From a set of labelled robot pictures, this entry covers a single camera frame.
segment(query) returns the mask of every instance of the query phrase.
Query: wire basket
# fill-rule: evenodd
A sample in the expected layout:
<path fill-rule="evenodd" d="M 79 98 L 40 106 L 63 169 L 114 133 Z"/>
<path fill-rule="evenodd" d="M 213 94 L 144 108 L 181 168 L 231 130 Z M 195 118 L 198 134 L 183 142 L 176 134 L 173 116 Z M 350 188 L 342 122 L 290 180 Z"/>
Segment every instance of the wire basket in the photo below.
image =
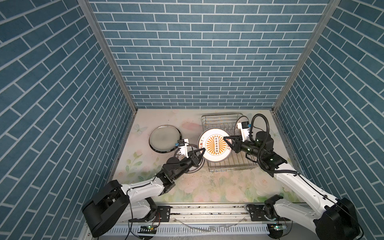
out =
<path fill-rule="evenodd" d="M 237 119 L 243 116 L 241 113 L 218 113 L 212 115 L 201 116 L 201 124 L 203 131 L 212 128 L 219 127 L 226 130 L 230 135 L 235 134 L 235 125 Z M 252 169 L 257 167 L 257 164 L 249 161 L 245 158 L 245 153 L 232 153 L 221 162 L 209 162 L 207 161 L 208 169 L 210 172 L 226 172 L 233 170 Z"/>

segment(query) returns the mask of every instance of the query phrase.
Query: printed logo on plate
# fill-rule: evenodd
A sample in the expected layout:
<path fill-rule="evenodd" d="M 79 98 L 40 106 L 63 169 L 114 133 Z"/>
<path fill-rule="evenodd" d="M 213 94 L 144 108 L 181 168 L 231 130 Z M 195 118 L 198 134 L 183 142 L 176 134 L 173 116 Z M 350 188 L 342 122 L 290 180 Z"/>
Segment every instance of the printed logo on plate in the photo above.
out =
<path fill-rule="evenodd" d="M 220 155 L 227 148 L 227 144 L 220 135 L 212 135 L 208 138 L 206 145 L 207 151 L 212 155 Z"/>

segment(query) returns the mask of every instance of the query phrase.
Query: blue brick wall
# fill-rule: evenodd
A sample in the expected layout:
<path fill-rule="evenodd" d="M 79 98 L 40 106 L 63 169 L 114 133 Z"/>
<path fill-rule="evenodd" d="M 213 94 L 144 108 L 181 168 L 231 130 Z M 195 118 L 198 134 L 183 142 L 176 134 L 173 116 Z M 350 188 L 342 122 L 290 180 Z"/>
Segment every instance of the blue brick wall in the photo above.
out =
<path fill-rule="evenodd" d="M 271 108 L 328 0 L 90 0 L 139 108 Z"/>
<path fill-rule="evenodd" d="M 384 238 L 384 1 L 342 0 L 278 109 L 305 174 Z"/>
<path fill-rule="evenodd" d="M 131 115 L 76 0 L 0 1 L 0 239 L 79 237 Z"/>

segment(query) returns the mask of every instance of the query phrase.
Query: floral tablecloth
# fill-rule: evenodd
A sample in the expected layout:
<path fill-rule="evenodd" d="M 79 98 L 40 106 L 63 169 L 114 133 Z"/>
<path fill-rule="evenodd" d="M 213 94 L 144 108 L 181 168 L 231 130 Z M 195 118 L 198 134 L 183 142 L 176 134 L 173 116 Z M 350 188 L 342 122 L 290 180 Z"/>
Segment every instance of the floral tablecloth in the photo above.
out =
<path fill-rule="evenodd" d="M 202 133 L 201 116 L 213 113 L 240 112 L 252 119 L 256 113 L 264 114 L 270 124 L 274 150 L 287 159 L 288 153 L 281 141 L 272 116 L 268 110 L 199 110 L 199 109 L 139 109 L 125 144 L 113 179 L 121 184 L 147 180 L 155 176 L 172 157 L 174 152 L 157 153 L 149 147 L 151 132 L 161 125 L 179 129 L 183 138 L 196 144 Z M 256 118 L 255 126 L 265 128 L 264 121 Z M 167 194 L 153 197 L 155 202 L 263 202 L 280 194 L 291 202 L 302 202 L 287 186 L 272 178 L 259 167 L 229 172 L 209 172 L 205 165 L 192 174 L 184 174 L 176 180 L 176 186 Z"/>

